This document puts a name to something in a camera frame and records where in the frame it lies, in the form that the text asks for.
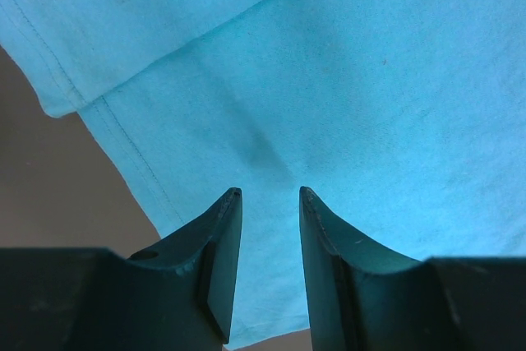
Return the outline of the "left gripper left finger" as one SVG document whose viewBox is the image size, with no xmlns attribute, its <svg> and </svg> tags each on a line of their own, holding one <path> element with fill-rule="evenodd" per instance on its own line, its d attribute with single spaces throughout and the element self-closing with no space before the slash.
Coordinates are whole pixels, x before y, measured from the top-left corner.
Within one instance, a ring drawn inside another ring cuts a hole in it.
<svg viewBox="0 0 526 351">
<path fill-rule="evenodd" d="M 129 257 L 124 344 L 227 344 L 242 230 L 242 192 L 228 189 L 180 229 Z"/>
</svg>

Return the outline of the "light blue t shirt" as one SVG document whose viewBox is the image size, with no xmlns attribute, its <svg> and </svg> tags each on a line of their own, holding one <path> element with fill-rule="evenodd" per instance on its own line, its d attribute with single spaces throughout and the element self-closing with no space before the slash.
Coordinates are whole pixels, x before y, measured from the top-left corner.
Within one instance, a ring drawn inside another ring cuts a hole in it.
<svg viewBox="0 0 526 351">
<path fill-rule="evenodd" d="M 160 236 L 243 194 L 229 347 L 307 328 L 298 193 L 406 256 L 525 253 L 525 0 L 1 0 Z"/>
</svg>

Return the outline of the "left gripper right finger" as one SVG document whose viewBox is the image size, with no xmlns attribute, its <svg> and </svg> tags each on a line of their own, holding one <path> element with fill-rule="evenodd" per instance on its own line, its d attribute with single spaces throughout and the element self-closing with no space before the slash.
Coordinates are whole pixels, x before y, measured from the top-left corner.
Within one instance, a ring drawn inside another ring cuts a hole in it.
<svg viewBox="0 0 526 351">
<path fill-rule="evenodd" d="M 427 347 L 422 262 L 368 237 L 309 187 L 299 192 L 299 225 L 313 349 Z"/>
</svg>

